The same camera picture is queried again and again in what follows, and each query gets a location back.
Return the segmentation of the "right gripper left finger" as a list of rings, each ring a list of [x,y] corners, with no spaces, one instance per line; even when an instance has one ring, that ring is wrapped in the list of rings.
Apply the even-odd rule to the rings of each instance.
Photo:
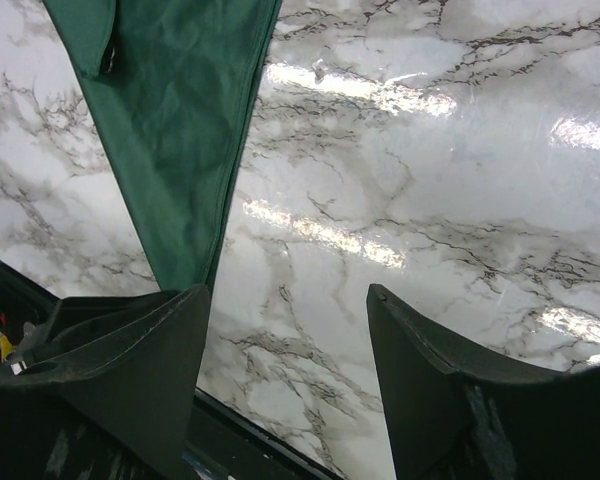
[[[69,299],[0,367],[0,479],[192,479],[183,457],[210,296]]]

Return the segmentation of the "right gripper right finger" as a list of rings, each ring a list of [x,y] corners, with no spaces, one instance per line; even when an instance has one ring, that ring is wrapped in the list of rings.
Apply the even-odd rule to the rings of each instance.
[[[366,306],[398,478],[600,479],[600,366],[515,360],[380,284]]]

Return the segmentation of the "dark green cloth napkin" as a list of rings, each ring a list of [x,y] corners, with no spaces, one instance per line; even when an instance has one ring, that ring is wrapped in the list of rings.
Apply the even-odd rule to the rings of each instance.
[[[279,3],[45,7],[158,285],[211,285]]]

